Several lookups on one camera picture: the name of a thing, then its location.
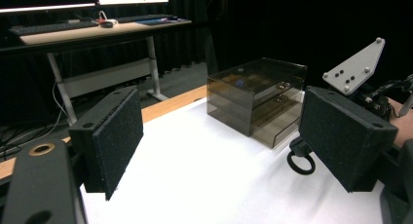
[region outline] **white table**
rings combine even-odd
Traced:
[[[270,149],[246,137],[210,117],[201,99],[144,124],[109,202],[81,187],[89,222],[382,223],[382,183],[349,194],[314,154],[316,172],[297,174],[288,143]]]

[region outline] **black ring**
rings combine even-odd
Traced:
[[[304,158],[309,161],[311,168],[310,169],[301,169],[297,165],[294,164],[292,161],[292,156],[295,156],[294,152],[291,151],[289,152],[288,156],[286,157],[286,160],[288,161],[289,166],[294,169],[297,173],[303,174],[303,175],[309,175],[312,174],[316,170],[316,163],[314,162],[313,158],[310,157],[310,155],[305,156]]]

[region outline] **standing desk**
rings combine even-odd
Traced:
[[[102,78],[104,74],[99,73],[93,76],[84,76],[84,79],[76,80],[76,82],[72,85],[68,82],[66,84],[65,81],[61,78],[60,71],[56,64],[55,53],[74,49],[85,49],[87,47],[101,46],[105,44],[127,43],[130,41],[146,39],[149,57],[143,60],[143,62],[140,62],[138,65],[146,63],[149,66],[149,73],[152,76],[154,88],[149,93],[154,97],[158,98],[159,100],[165,100],[167,98],[161,94],[161,88],[159,84],[158,67],[156,63],[153,35],[173,31],[174,28],[175,30],[177,30],[179,29],[179,27],[182,28],[182,24],[191,24],[191,21],[184,19],[177,22],[170,22],[158,25],[145,25],[136,22],[131,22],[116,24],[113,28],[102,28],[98,26],[92,28],[82,28],[69,31],[22,36],[20,37],[20,40],[25,44],[25,46],[1,50],[0,56],[19,55],[29,52],[47,54],[51,68],[55,75],[60,95],[62,97],[64,106],[68,114],[69,125],[72,125],[77,121],[77,118],[74,113],[72,103],[70,101],[70,97],[74,95],[71,93],[88,93],[98,89],[105,88],[110,84],[114,85],[113,82],[118,82],[117,84],[119,84],[121,82],[115,80],[116,77],[121,74],[117,73],[114,75],[113,72],[108,72],[106,75],[111,77],[110,79],[113,80],[112,82],[110,80],[109,82],[107,82],[107,78]],[[125,72],[122,75],[128,77],[131,74],[131,72],[136,70],[131,71],[130,69],[124,69],[124,71]],[[67,90],[68,86],[70,86],[70,88],[72,89],[75,89],[76,91],[69,92]],[[85,89],[79,91],[77,86],[82,86]]]
[[[289,167],[287,145],[298,132],[270,149],[210,117],[205,98],[143,128],[109,202],[81,187],[90,223],[382,223],[381,182],[347,193],[316,155],[312,175]]]

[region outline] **dark floor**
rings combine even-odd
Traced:
[[[175,68],[171,72],[167,72],[165,75],[160,77],[161,85],[161,94],[166,97],[174,97],[176,95],[189,92],[195,88],[203,86],[207,83],[207,65],[204,62],[194,63],[191,66],[183,66],[181,68]],[[150,78],[139,81],[139,82],[130,82],[129,84],[122,84],[116,88],[110,88],[107,90],[85,94],[72,99],[73,107],[78,119],[87,113],[93,106],[95,106],[99,101],[101,101],[107,94],[112,92],[114,89],[119,89],[124,86],[137,85],[140,95],[140,105],[141,108],[148,107],[150,105],[159,103],[160,101],[153,96],[147,94],[149,90],[152,90],[152,80]],[[68,124],[66,116],[62,115],[56,127],[48,133],[48,139],[54,138],[65,138],[69,136],[68,133]],[[29,129],[23,132],[20,132],[15,136],[15,140],[11,142],[19,145],[27,140],[33,138],[34,134],[38,133],[35,129]]]

